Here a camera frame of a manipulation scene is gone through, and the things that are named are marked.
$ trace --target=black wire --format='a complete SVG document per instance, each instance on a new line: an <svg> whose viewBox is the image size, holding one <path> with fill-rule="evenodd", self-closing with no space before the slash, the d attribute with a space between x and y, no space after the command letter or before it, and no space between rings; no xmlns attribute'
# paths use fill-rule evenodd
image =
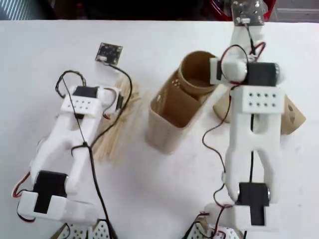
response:
<svg viewBox="0 0 319 239"><path fill-rule="evenodd" d="M248 35L249 35L251 52L253 53L253 55L256 55L256 48L255 48L255 45L254 45L253 38L252 38L252 36L250 34L249 26L247 24L245 24L245 27L246 27L246 29L248 31Z"/></svg>
<svg viewBox="0 0 319 239"><path fill-rule="evenodd" d="M91 168L92 168L92 176L93 176L94 186L95 186L96 192L97 192L98 197L99 197L99 199L100 199L100 201L101 201L101 204L102 204L102 208L103 208L103 211L104 211L104 214L105 214L105 218L106 218L105 221L106 221L107 226L108 226L108 229L109 229L110 238L111 238L111 239L117 239L118 237L117 237L117 235L116 235L116 233L115 233L115 230L113 229L113 226L112 226L112 224L111 224L111 222L110 222L110 220L109 220L109 216L108 216L108 213L107 213L107 210L106 210L106 207L105 207L105 203L104 203L104 200L103 200L103 197L102 197L102 195L101 195L101 191L100 191L100 188L99 188L99 185L98 185L98 182L97 182L92 148L93 148L93 146L95 145L95 143L97 142L97 140L98 140L101 136L103 136L106 132L108 132L108 131L117 123L117 121L119 120L120 116L122 115L124 109L126 108L128 102L129 102L129 100L130 100L130 98L131 98L132 90L133 90L133 83L132 83L131 77L130 77L129 74L127 74L125 71L123 71L122 69L120 69L120 68L118 68L118 67L116 67L116 66L114 66L114 65L108 65L108 66L110 66L110 67L112 67L112 68L114 68L114 69L116 69L116 70L122 72L123 74L125 74L125 75L128 77L129 82L130 82L130 92L129 92L129 96L128 96L127 100L125 101L123 107L121 108L121 110L120 110L118 116L116 117L115 121L114 121L109 127L107 127L104 131L102 131L102 132L93 140L91 146L89 146L89 145L87 144L87 142L85 141L85 138L84 138L83 133L82 133L82 130L81 130L80 123L79 123L79 121L78 121L78 119L77 119L77 122L78 122L78 125L79 125L79 128L80 128L80 131L81 131L81 135L82 135L82 138L83 138L83 145L76 146L76 147L72 148L72 149L71 149L71 152L72 152L73 149L78 148L78 147L87 147L87 148L88 148L88 150L89 150L89 155L90 155L90 162L91 162ZM70 100L71 100L71 94L70 94L70 92L69 92L69 90L68 90L68 88L67 88L67 86L66 86L66 84L65 84L65 81L64 81L64 79L63 79L63 76L59 78L59 81L61 81L61 79L62 79L63 82L64 82L64 85L65 85L65 87L66 87L66 89L67 89L67 92L68 92L69 97L70 97ZM72 104L72 108L73 108L73 112L74 112L74 116L75 116L75 115L76 115L76 112L75 112L75 109L74 109L74 107L73 107L73 104Z"/></svg>
<svg viewBox="0 0 319 239"><path fill-rule="evenodd" d="M59 90L59 85L60 85L60 82L62 81L63 77L64 77L67 73L74 73L74 74L80 76L80 77L81 77L81 80L82 80L82 85L83 85L83 86L86 86L86 80L85 80L84 76L83 76L80 72L78 72L78 71L72 71L72 70L65 71L65 72L63 72L62 75L59 77L59 79L58 79L58 81L57 81L57 83L56 83L56 85L55 85L55 91L59 94L59 96L60 96L61 98L65 98L65 95L61 94L61 92L60 92L60 90Z"/></svg>
<svg viewBox="0 0 319 239"><path fill-rule="evenodd" d="M220 209L219 214L218 214L218 217L217 217L217 220L216 220L216 224L215 224L215 230L214 230L213 238L214 238L214 236L216 236L216 234L217 234L220 216L221 216L221 214L223 213L224 210L225 210L225 207L222 207L222 208Z"/></svg>
<svg viewBox="0 0 319 239"><path fill-rule="evenodd" d="M226 114L225 114L224 118L222 119L222 121L221 121L218 125L216 125L215 127L210 128L209 130L207 130L207 131L204 133L204 135L203 135L203 137L202 137L202 139L201 139L201 142L204 144L205 147L207 147L207 148L213 150L215 153L218 154L219 159L220 159L220 162L221 162L221 164L223 165L224 173L226 173L226 167L225 167L225 164L224 164L224 161L223 161L223 158L222 158L220 152L219 152L217 149L215 149L215 148L213 148L213 147L207 145L207 144L205 143L205 137L206 137L206 135L207 135L209 132L211 132L211 131L213 131L214 129L220 127L220 126L225 122L225 120L226 120L226 118L227 118L227 116L228 116L229 110L230 110L230 103L231 103L231 96L229 96L228 108L227 108Z"/></svg>
<svg viewBox="0 0 319 239"><path fill-rule="evenodd" d="M117 121L119 120L120 116L122 115L123 111L125 110L128 102L129 102L129 100L131 98L132 90L133 90L132 79L131 79L131 77L129 76L128 73L126 73L125 71L123 71L122 69L120 69L120 68L118 68L118 67L116 67L114 65L109 65L109 64L106 64L106 63L105 63L105 65L106 66L110 66L110 67L122 72L124 75L126 75L128 77L128 79L130 81L130 93L129 93L128 99L125 101L125 103L124 103L123 107L121 108L121 110L120 110L118 116L116 117L115 121L109 127L107 127L104 131L102 131L98 136L96 136L96 138L93 140L93 142L91 144L92 148L95 145L95 143L99 140L99 138L102 137L106 132L108 132L117 123Z"/></svg>
<svg viewBox="0 0 319 239"><path fill-rule="evenodd" d="M224 51L222 57L220 58L220 71L221 71L221 74L225 77L226 80L228 80L228 79L227 79L227 77L225 76L225 74L224 74L224 72L223 72L223 68L222 68L221 66L222 66L222 61L224 60L224 58L225 58L225 56L226 56L226 53L227 53L232 47L238 47L238 48L240 48L240 49L244 52L244 54L245 54L246 63L248 64L248 62L249 62L249 60L248 60L248 55L247 55L245 49L244 49L242 46L240 46L240 45L238 45L238 44L234 44L234 45L229 46L229 47Z"/></svg>
<svg viewBox="0 0 319 239"><path fill-rule="evenodd" d="M254 128L254 114L252 114L250 118L250 130L253 131L253 128ZM254 168L254 151L251 151L250 174L249 174L250 183L253 181L253 168Z"/></svg>
<svg viewBox="0 0 319 239"><path fill-rule="evenodd" d="M69 233L68 233L68 235L65 237L65 238L62 238L62 239L68 239L69 238L69 236L71 235L71 229L70 229L70 226L66 223L65 224L66 226L67 226L67 228L69 229Z"/></svg>
<svg viewBox="0 0 319 239"><path fill-rule="evenodd" d="M75 119L76 119L76 121L77 121L77 123L78 123L79 129L80 129L80 132L81 132L81 135L82 135L82 139L83 139L83 141L85 142L85 138L84 138L84 136L83 136L83 132L82 132L82 129L81 129L81 126L80 126L80 122L79 122L79 120L78 120L78 118L77 118L77 116L76 116L76 113L75 113L75 109L74 109L74 105L73 105L73 100L72 100L72 98L71 98L70 91L69 91L68 87L66 86L66 83L65 83L65 80L64 80L63 77L62 77L62 81L63 81L64 86L65 86L65 88L66 88L66 91L68 92L68 95L69 95L69 97L70 97L70 102L71 102L71 105L72 105L72 108L73 108L74 117L75 117Z"/></svg>
<svg viewBox="0 0 319 239"><path fill-rule="evenodd" d="M19 214L19 212L18 212L19 203L20 203L20 202L18 202L18 205L17 205L17 207L16 207L16 214L18 215L18 217L19 217L21 220L23 220L24 222L26 222L26 223L34 223L35 218L33 218L33 219L26 219L26 218L24 218L23 216L21 216L21 215Z"/></svg>
<svg viewBox="0 0 319 239"><path fill-rule="evenodd" d="M221 164L223 165L224 173L226 173L226 167L225 167L225 164L224 164L224 161L223 161L223 158L222 158L220 152L219 152L217 149L215 149L215 148L213 148L213 147L211 147L211 146L209 146L209 145L207 145L207 144L205 143L205 136L206 136L209 132L211 132L211 131L213 131L214 129L220 127L220 126L225 122L225 120L226 120L226 118L227 118L227 116L228 116L229 110L230 110L230 105L231 105L231 96L229 96L229 104L228 104L227 112L226 112L224 118L222 119L222 121L221 121L217 126L215 126L215 127L211 128L211 129L209 129L208 131L206 131L206 132L204 133L202 139L201 139L201 141L202 141L202 143L204 144L205 147L207 147L207 148L213 150L215 153L217 153L217 155L219 156L220 162L221 162ZM220 206L220 207L223 207L223 205L221 205L221 204L216 200L216 194L217 194L218 192L220 192L221 190L223 190L224 187L225 187L225 184L223 184L223 185L222 185L218 190L216 190L216 191L214 192L214 194L213 194L213 198L214 198L215 203L216 203L218 206Z"/></svg>

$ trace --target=electrical wire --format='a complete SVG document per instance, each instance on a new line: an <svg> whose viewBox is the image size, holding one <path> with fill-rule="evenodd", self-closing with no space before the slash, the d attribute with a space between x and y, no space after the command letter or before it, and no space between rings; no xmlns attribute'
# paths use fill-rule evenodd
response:
<svg viewBox="0 0 319 239"><path fill-rule="evenodd" d="M18 207L19 207L19 203L18 203L18 205L17 205L17 207L16 207L16 214L19 216L19 218L20 218L21 220L23 220L23 221L26 222L26 223L34 223L34 222L35 222L35 218L27 219L27 218L24 218L23 216L21 216L21 215L19 214L19 212L18 212Z"/></svg>
<svg viewBox="0 0 319 239"><path fill-rule="evenodd" d="M69 233L68 233L68 235L66 235L66 237L64 237L64 238L62 238L62 239L68 239L68 238L69 238L69 236L71 235L71 229L70 229L70 226L69 226L67 223L66 223L65 225L67 226Z"/></svg>
<svg viewBox="0 0 319 239"><path fill-rule="evenodd" d="M247 231L244 232L243 239L246 239L246 237L247 237Z"/></svg>
<svg viewBox="0 0 319 239"><path fill-rule="evenodd" d="M99 140L99 138L101 138L106 132L108 132L108 131L117 123L117 121L119 120L120 116L122 115L123 111L125 110L125 108L126 108L128 102L129 102L129 100L130 100L130 98L131 98L132 90L133 90L133 83L132 83L132 79L131 79L131 77L129 76L129 74L127 74L125 71L123 71L122 69L120 69L120 68L118 68L118 67L116 67L116 66L114 66L114 65L110 65L110 64L105 63L105 62L103 62L103 64L104 64L105 66L110 66L110 67L112 67L112 68L114 68L114 69L116 69L116 70L122 72L124 75L126 75L126 76L128 77L128 79L129 79L129 81L130 81L130 92L129 92L129 96L128 96L127 100L125 101L123 107L121 108L121 110L120 110L118 116L116 117L116 119L114 120L114 122L113 122L109 127L107 127L104 131L102 131L100 134L98 134L98 136L93 140L93 142L92 142L92 144L91 144L91 147L92 147L92 148L93 148L93 146L96 144L96 142Z"/></svg>
<svg viewBox="0 0 319 239"><path fill-rule="evenodd" d="M217 149L215 149L215 148L213 148L213 147L207 145L207 144L205 143L205 137L206 137L206 135L207 135L209 132L213 131L214 129L217 129L218 127L220 127L220 126L225 122L225 120L226 120L226 118L227 118L227 116L228 116L229 110L230 110L230 105L231 105L231 96L229 95L229 104L228 104L227 111L226 111L226 114L225 114L224 118L222 119L222 121L221 121L218 125L216 125L215 127L211 128L211 129L209 129L209 130L207 130L207 131L204 133L204 135L203 135L203 137L202 137L202 140L201 140L201 141L202 141L202 144L203 144L205 147L207 147L207 148L213 150L215 153L217 153L217 155L218 155L218 157L219 157L219 159L220 159L220 162L221 162L221 164L222 164L222 166L223 166L224 173L226 173L226 167L225 167L225 164L224 164L224 161L223 161L223 158L222 158L220 152L219 152ZM222 205L221 203L219 203L219 202L216 200L216 195L217 195L217 193L220 192L221 190L223 190L224 187L225 187L225 184L223 183L223 185L222 185L218 190L216 190L216 191L214 192L214 194L213 194L213 199L214 199L215 203L216 203L218 206L220 206L221 208L224 208L224 207L230 208L230 207L232 207L232 205Z"/></svg>
<svg viewBox="0 0 319 239"><path fill-rule="evenodd" d="M231 45L231 46L227 47L226 50L224 51L224 53L222 54L221 58L220 58L220 71L221 71L221 74L225 77L226 80L228 80L228 79L227 79L227 77L225 76L225 74L224 74L224 72L223 72L222 62L223 62L223 60L224 60L224 58L225 58L227 52L228 52L231 48L233 48L233 47L238 47L238 48L240 48L240 49L244 52L244 54L245 54L246 63L248 64L248 62L249 62L249 60L248 60L248 55L247 55L245 49L244 49L242 46L240 46L240 45L238 45L238 44L234 44L234 45ZM240 84L241 84L240 82L234 82L234 81L229 81L229 82L230 82L231 84L234 84L234 85L240 85Z"/></svg>
<svg viewBox="0 0 319 239"><path fill-rule="evenodd" d="M104 118L106 118L106 119L108 119L105 115L104 115L104 113L105 113L105 111L107 111L110 107L112 107L112 105L114 104L114 102L116 101L116 91L114 90L114 89L112 89L112 88L108 88L108 87L105 87L105 88L103 88L104 90L109 90L109 91L112 91L113 92L113 94L114 94L114 98L113 98L113 101L112 101L112 103L110 104L110 106L108 106L107 108L105 108L104 110L103 110L103 113L102 113L102 115L103 115L103 117Z"/></svg>
<svg viewBox="0 0 319 239"><path fill-rule="evenodd" d="M129 92L129 96L128 96L127 100L125 101L124 106L121 108L121 110L120 110L118 116L116 117L115 121L114 121L108 128L106 128L104 131L102 131L102 132L93 140L93 142L92 142L91 145L88 145L87 142L85 141L85 138L84 138L83 133L82 133L82 130L81 130L81 125L80 125L78 119L76 119L77 122L78 122L78 126L79 126L79 129L80 129L82 138L83 138L83 145L73 147L73 148L71 149L71 152L72 152L74 149L80 148L80 147L86 147L86 148L88 148L88 150L89 150L89 155L90 155L90 163L91 163L91 168L92 168L92 176L93 176L94 186L95 186L96 192L97 192L98 197L99 197L99 199L100 199L100 201L101 201L101 204L102 204L102 208L103 208L103 211L104 211L104 214L105 214L105 218L106 218L105 221L106 221L107 226L108 226L108 229L109 229L110 238L111 238L111 239L117 239L118 237L117 237L117 235L116 235L116 233L115 233L115 230L113 229L112 224L111 224L111 222L110 222L110 220L109 220L109 216L108 216L108 213L107 213L107 210L106 210L106 206L105 206L105 203L104 203L104 200L103 200L103 197L102 197L102 195L101 195L100 188L99 188L99 185L98 185L98 182L97 182L92 148L93 148L94 144L97 142L97 140L98 140L101 136L103 136L107 131L109 131L109 130L117 123L117 121L119 120L120 116L122 115L124 109L126 108L128 102L129 102L129 100L130 100L130 98L131 98L132 89L133 89L133 83L132 83L131 77L130 77L125 71L123 71L122 69L120 69L120 68L118 68L118 67L116 67L116 66L114 66L114 65L110 65L110 64L104 64L104 65L110 66L110 67L112 67L112 68L114 68L114 69L116 69L116 70L122 72L123 74L125 74L125 75L128 77L129 82L130 82L130 92ZM70 97L70 99L71 99L71 94L70 94L70 92L69 92L69 90L68 90L68 88L67 88L67 86L66 86L66 84L65 84L65 81L64 81L63 77L62 77L62 81L63 81L63 83L64 83L64 85L65 85L65 87L66 87L66 90L67 90L67 92L68 92L68 95L69 95L69 97ZM74 109L74 107L73 107L73 104L72 104L72 108L73 108L73 112L74 112L74 116L75 116L75 115L76 115L76 112L75 112L75 109Z"/></svg>
<svg viewBox="0 0 319 239"><path fill-rule="evenodd" d="M218 214L218 217L217 217L217 220L216 220L216 224L215 224L215 231L214 231L214 234L213 234L213 238L214 238L214 236L216 236L216 234L217 234L220 216L221 216L221 214L223 213L223 211L224 211L225 209L226 209L226 207L222 207L222 208L220 209L220 212L219 212L219 214Z"/></svg>
<svg viewBox="0 0 319 239"><path fill-rule="evenodd" d="M80 72L78 72L78 71L73 71L73 70L68 70L68 71L63 72L62 75L59 77L59 79L58 79L58 81L57 81L57 83L56 83L56 86L55 86L55 91L56 91L56 92L58 93L58 95L59 95L61 98L63 98L63 99L65 98L65 95L61 94L61 92L60 92L60 90L59 90L59 85L60 85L60 83L61 83L63 77L64 77L67 73L74 73L74 74L78 75L78 76L81 78L81 80L82 80L82 85L83 85L83 86L86 86L86 80L85 80L84 76L83 76Z"/></svg>
<svg viewBox="0 0 319 239"><path fill-rule="evenodd" d="M28 172L19 182L17 182L17 184L15 185L15 187L13 188L13 191L11 193L11 196L13 198L19 198L19 197L21 197L21 193L23 191L27 191L26 189L22 189L22 190L18 191L18 189L21 186L21 184L24 183L28 179L29 176L30 176L30 172Z"/></svg>
<svg viewBox="0 0 319 239"><path fill-rule="evenodd" d="M247 24L244 24L247 31L248 31L248 35L249 35L249 40L250 40L250 46L251 46L251 51L252 51L252 54L256 55L256 48L254 46L254 41L253 41L253 38L250 34L250 30L249 30L249 26Z"/></svg>

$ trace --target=perforated plate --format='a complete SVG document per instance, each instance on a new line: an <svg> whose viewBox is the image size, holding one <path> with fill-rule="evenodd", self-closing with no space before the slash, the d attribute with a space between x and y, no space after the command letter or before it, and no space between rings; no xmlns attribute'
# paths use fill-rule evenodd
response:
<svg viewBox="0 0 319 239"><path fill-rule="evenodd" d="M64 226L57 239L109 239L109 230L105 221L99 221L94 230L92 227L68 224Z"/></svg>
<svg viewBox="0 0 319 239"><path fill-rule="evenodd" d="M92 117L95 117L100 114L102 104L98 99L82 96L72 96L71 98L74 110L77 114L90 115ZM65 97L64 102L61 106L61 110L64 112L73 113L71 101L68 96Z"/></svg>
<svg viewBox="0 0 319 239"><path fill-rule="evenodd" d="M236 111L251 114L281 114L284 111L285 93L277 87L242 86L234 89Z"/></svg>
<svg viewBox="0 0 319 239"><path fill-rule="evenodd" d="M232 228L218 227L218 231L224 232L225 234L218 232L217 235L214 236L214 239L239 239L239 236L236 234L236 232ZM207 233L205 233L201 224L195 223L190 233L188 234L187 239L211 238L212 232L213 232L212 229L208 229Z"/></svg>
<svg viewBox="0 0 319 239"><path fill-rule="evenodd" d="M88 231L86 226L76 226L68 224L64 226L62 232L57 239L85 239Z"/></svg>

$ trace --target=white plastic part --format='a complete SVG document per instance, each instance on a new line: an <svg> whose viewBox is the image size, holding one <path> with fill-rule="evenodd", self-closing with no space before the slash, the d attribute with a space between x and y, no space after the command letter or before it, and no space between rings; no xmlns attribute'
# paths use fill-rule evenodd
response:
<svg viewBox="0 0 319 239"><path fill-rule="evenodd" d="M101 101L104 109L104 114L109 115L117 111L117 102L120 90L116 87L103 87L98 89L98 99Z"/></svg>
<svg viewBox="0 0 319 239"><path fill-rule="evenodd" d="M277 87L242 86L233 90L233 113L282 114L285 93Z"/></svg>
<svg viewBox="0 0 319 239"><path fill-rule="evenodd" d="M99 221L93 230L92 227L68 224L64 226L57 239L109 239L109 230L105 221Z"/></svg>
<svg viewBox="0 0 319 239"><path fill-rule="evenodd" d="M218 232L214 237L212 237L212 228L209 228L207 232L205 232L200 223L195 223L188 234L187 239L239 239L239 236L232 228L218 227L218 231L224 232L225 234Z"/></svg>
<svg viewBox="0 0 319 239"><path fill-rule="evenodd" d="M247 177L242 173L249 168L251 151L259 154L264 167L264 182L267 184L271 193L270 202L277 203L279 197L279 161L280 154L280 129L281 113L283 112L283 103L278 105L281 111L271 114L259 115L259 132L250 130L251 115L243 112L242 99L243 92L250 92L248 86L240 86L232 92L233 104L231 106L231 124L229 147L226 152L226 174L225 185L231 199L236 202L239 192L239 183L246 182ZM258 111L249 111L252 114L258 114Z"/></svg>
<svg viewBox="0 0 319 239"><path fill-rule="evenodd" d="M96 117L99 114L99 109L102 107L101 101L95 98L72 96L72 102L75 113L91 117ZM65 97L61 111L74 113L69 96Z"/></svg>
<svg viewBox="0 0 319 239"><path fill-rule="evenodd" d="M52 196L46 214L34 212L38 193L22 192L18 212L26 217L41 217L79 225L96 224L98 213L93 204L71 201L64 197Z"/></svg>
<svg viewBox="0 0 319 239"><path fill-rule="evenodd" d="M279 223L279 205L270 204L264 208L265 225L252 226L250 220L250 207L235 205L227 209L229 223L232 227L239 228L243 231L278 231Z"/></svg>
<svg viewBox="0 0 319 239"><path fill-rule="evenodd" d="M227 58L223 60L221 69L228 81L242 82L247 75L247 61Z"/></svg>
<svg viewBox="0 0 319 239"><path fill-rule="evenodd" d="M117 88L108 88L113 89L118 96L119 90L117 90ZM118 98L107 98L105 97L106 94L109 94L109 90L100 87L98 89L97 99L79 96L71 97L75 112L84 115L80 125L83 136L89 145L92 143L96 134L102 117L103 108L111 106L108 109L108 112L115 112ZM31 162L30 174L33 184L36 181L38 172L46 165L49 165L51 161L55 159L59 151L66 149L71 150L72 147L83 144L80 129L78 127L76 130L73 129L73 125L76 124L70 98L66 95L61 107L61 113L56 120L49 138L41 145L36 158ZM79 179L83 167L85 166L85 162L89 158L89 151L87 148L78 148L73 151L73 157L74 163L65 185L67 194L75 194L78 191Z"/></svg>

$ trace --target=red object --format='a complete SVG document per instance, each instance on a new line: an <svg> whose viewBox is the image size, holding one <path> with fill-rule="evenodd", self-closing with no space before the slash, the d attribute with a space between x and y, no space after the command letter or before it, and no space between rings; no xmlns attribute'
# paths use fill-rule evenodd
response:
<svg viewBox="0 0 319 239"><path fill-rule="evenodd" d="M264 0L265 4L268 7L268 12L264 14L265 21L269 21L270 14L273 11L276 0ZM220 9L214 0L207 0L206 4L209 12L216 17L218 21L232 21L233 18L231 16L227 16L222 9Z"/></svg>

